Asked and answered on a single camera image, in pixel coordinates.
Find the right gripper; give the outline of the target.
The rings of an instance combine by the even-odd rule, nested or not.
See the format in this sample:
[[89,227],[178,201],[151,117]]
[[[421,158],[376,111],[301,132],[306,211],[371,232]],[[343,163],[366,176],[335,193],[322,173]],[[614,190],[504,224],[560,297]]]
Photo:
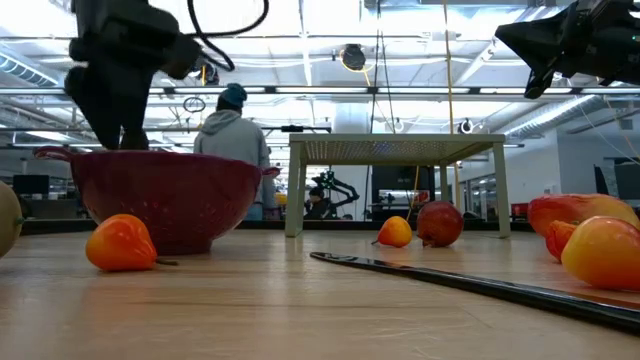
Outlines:
[[634,0],[576,0],[546,17],[500,25],[495,36],[530,68],[525,96],[540,97],[557,73],[640,84],[640,7]]

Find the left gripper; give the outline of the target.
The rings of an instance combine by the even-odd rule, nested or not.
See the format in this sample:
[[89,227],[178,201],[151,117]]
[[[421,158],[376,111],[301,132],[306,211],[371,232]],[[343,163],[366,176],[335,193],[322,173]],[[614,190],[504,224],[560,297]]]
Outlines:
[[[108,57],[128,66],[162,71],[185,78],[198,64],[200,45],[182,33],[177,19],[148,0],[71,0],[77,36],[70,40],[69,55],[79,62]],[[123,150],[148,150],[143,130],[153,73],[141,73],[140,85],[127,100],[123,116]],[[111,99],[91,78],[86,67],[73,67],[64,80],[65,93],[83,113],[98,141],[118,150],[121,125],[114,119]]]

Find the maroon plastic colander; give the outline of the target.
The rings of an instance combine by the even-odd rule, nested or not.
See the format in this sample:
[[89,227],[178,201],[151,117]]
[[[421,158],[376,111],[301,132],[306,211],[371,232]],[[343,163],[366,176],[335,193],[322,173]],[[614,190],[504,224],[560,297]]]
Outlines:
[[262,182],[279,173],[200,154],[43,146],[33,155],[69,163],[91,218],[100,224],[118,214],[137,217],[162,256],[209,252],[243,221]]

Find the green brown round fruit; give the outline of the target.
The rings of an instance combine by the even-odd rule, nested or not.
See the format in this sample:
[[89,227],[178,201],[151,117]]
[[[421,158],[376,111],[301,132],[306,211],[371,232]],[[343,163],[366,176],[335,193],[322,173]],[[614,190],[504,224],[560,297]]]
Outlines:
[[22,230],[24,218],[18,197],[0,180],[0,258],[15,245]]

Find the large red yellow mango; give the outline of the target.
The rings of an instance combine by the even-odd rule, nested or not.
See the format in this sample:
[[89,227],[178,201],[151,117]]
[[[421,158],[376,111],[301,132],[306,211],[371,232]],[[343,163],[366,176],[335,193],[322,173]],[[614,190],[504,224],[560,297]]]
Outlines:
[[534,231],[545,236],[553,221],[579,224],[594,216],[622,219],[640,229],[633,208],[618,198],[602,194],[555,194],[529,202],[528,221]]

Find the small red orange fruit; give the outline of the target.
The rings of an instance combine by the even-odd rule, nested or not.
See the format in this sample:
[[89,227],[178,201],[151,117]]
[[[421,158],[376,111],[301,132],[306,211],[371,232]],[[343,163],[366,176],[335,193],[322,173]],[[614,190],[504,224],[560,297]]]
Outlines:
[[546,247],[558,262],[561,262],[562,252],[576,228],[576,224],[559,220],[549,224],[545,236]]

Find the dark red apple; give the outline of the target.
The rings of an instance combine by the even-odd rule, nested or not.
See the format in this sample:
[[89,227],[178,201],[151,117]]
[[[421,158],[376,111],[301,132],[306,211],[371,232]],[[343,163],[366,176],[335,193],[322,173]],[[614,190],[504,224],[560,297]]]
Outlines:
[[453,244],[464,228],[460,211],[446,201],[426,203],[417,217],[417,236],[424,247],[447,247]]

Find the yellow orange toy pear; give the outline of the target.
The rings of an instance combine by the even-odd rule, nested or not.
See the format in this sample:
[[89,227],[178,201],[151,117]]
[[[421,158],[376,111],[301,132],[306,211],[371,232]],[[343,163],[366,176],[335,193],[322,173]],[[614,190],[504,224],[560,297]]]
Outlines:
[[589,218],[572,233],[561,263],[593,287],[640,292],[640,230],[615,217]]

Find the small orange toy pear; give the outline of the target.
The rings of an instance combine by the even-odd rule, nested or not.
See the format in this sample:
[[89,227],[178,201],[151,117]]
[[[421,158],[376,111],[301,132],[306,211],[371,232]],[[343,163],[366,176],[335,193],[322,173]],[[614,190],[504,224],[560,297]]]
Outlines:
[[409,223],[403,217],[392,216],[384,222],[372,245],[403,248],[412,241],[412,238],[413,233]]

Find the black computer monitor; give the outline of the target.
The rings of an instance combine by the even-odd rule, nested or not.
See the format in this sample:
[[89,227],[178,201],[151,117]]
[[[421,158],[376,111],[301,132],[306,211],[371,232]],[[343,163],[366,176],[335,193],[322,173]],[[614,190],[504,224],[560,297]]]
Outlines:
[[48,175],[14,175],[12,187],[20,195],[45,195],[49,193],[50,177]]
[[435,174],[426,166],[374,166],[372,186],[375,190],[434,190]]

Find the black display panel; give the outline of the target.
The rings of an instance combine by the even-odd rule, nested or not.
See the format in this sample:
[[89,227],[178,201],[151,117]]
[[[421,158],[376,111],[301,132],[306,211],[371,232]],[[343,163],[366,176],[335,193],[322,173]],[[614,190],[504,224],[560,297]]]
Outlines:
[[596,192],[625,201],[640,201],[640,165],[632,163],[595,166]]

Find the pale green perforated riser table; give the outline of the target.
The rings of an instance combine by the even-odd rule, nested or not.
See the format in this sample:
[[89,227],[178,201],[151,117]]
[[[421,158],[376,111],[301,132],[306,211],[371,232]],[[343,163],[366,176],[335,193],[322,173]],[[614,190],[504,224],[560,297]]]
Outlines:
[[503,134],[304,134],[289,136],[285,235],[303,230],[304,186],[309,165],[431,166],[440,172],[441,198],[448,200],[447,167],[483,151],[494,154],[499,236],[511,235]]

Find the black aluminium frame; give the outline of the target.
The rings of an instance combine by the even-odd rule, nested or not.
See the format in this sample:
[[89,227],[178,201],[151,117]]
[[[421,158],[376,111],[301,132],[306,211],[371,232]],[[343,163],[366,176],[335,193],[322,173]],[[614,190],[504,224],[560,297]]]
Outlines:
[[[304,220],[298,230],[302,231],[377,231],[382,221],[348,221],[348,220]],[[22,226],[22,235],[45,235],[57,233],[74,233],[94,230],[97,224],[91,219],[32,219],[26,220]],[[498,222],[466,220],[465,231],[498,231]],[[236,226],[243,230],[286,230],[286,223],[281,221],[243,221]]]

